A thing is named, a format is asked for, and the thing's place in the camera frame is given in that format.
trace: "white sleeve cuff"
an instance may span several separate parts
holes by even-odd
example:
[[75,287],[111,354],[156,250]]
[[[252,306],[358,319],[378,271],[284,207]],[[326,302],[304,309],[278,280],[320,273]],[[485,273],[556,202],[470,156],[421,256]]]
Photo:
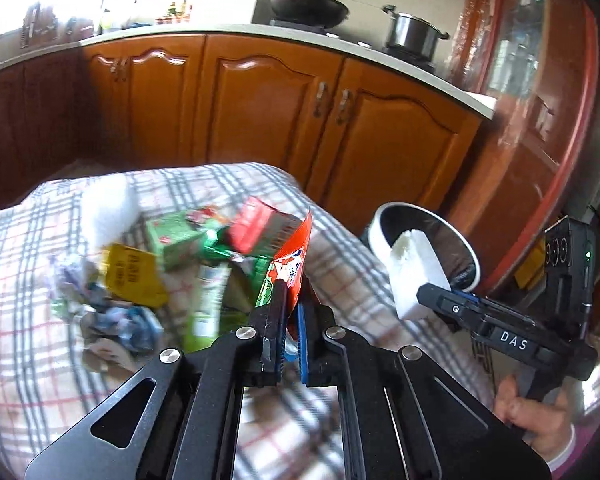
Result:
[[553,472],[558,469],[562,464],[567,462],[567,459],[573,453],[576,447],[576,429],[571,425],[571,438],[567,446],[560,452],[560,454],[547,462],[549,469]]

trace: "white countertop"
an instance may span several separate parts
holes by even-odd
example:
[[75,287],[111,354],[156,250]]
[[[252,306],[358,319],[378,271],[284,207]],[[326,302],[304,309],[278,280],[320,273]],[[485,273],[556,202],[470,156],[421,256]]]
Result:
[[110,32],[108,34],[101,34],[100,36],[93,36],[92,38],[87,38],[86,40],[77,41],[75,43],[58,44],[31,50],[30,52],[26,52],[20,56],[0,62],[0,70],[21,61],[32,59],[33,57],[44,56],[45,54],[66,50],[68,48],[88,46],[97,43],[103,43],[105,41],[121,40],[123,38],[133,38],[136,36],[176,34],[184,32],[227,32],[234,34],[253,34],[254,36],[267,36],[270,38],[280,38],[280,40],[298,41],[299,43],[307,43],[331,50],[336,50],[343,52],[344,54],[349,54],[350,56],[355,56],[359,57],[360,59],[366,59],[368,61],[378,63],[397,72],[401,72],[409,77],[413,77],[414,79],[417,79],[418,81],[421,81],[422,83],[438,91],[444,92],[449,97],[456,99],[458,102],[473,109],[483,117],[487,119],[491,119],[493,117],[493,109],[486,106],[478,99],[472,97],[467,92],[456,88],[447,81],[444,81],[433,74],[425,72],[424,70],[421,70],[412,64],[396,59],[395,57],[388,56],[387,54],[383,54],[377,50],[372,50],[355,43],[349,43],[349,41],[340,40],[338,38],[330,38],[329,36],[314,34],[312,32],[305,32],[304,30],[271,27],[270,25],[227,24],[213,25],[211,27],[196,27],[190,25],[189,23],[180,23],[175,25],[150,25],[148,27],[128,28],[127,30]]

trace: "cabinet door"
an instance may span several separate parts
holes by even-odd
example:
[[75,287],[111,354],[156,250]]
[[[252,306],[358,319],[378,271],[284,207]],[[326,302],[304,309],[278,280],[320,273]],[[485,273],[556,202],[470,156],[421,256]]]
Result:
[[125,121],[136,169],[189,166],[202,34],[155,36],[123,45]]
[[78,157],[75,75],[74,50],[38,57],[24,65],[26,162],[40,181]]
[[124,121],[126,94],[120,81],[120,53],[122,42],[100,43],[83,49],[91,82],[94,124],[97,131],[91,132],[91,142],[97,146],[94,152],[99,162],[111,165],[116,170],[129,167],[130,147],[128,131]]
[[304,186],[342,56],[279,40],[209,36],[193,160],[264,162]]
[[0,71],[0,208],[10,206],[36,184],[29,173],[24,116],[24,71],[16,65]]
[[385,202],[436,209],[479,124],[416,80],[347,59],[306,192],[354,234]]

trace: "metal screw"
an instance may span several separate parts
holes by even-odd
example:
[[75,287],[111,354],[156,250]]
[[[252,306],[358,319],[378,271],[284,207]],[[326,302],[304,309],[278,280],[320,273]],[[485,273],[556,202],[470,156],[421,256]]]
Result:
[[160,361],[165,364],[174,363],[180,358],[180,352],[175,348],[167,348],[160,352]]
[[422,357],[422,350],[413,345],[405,346],[402,349],[402,357],[407,359],[407,361],[417,361]]
[[255,337],[256,329],[253,326],[241,326],[238,330],[235,331],[235,336],[238,339],[251,339]]
[[329,339],[342,339],[347,331],[341,326],[330,326],[324,331]]

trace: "frying pan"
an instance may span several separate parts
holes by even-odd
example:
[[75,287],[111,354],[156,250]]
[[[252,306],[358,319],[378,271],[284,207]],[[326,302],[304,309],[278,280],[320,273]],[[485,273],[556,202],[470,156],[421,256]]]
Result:
[[277,19],[309,27],[335,27],[349,15],[347,6],[338,0],[269,1]]

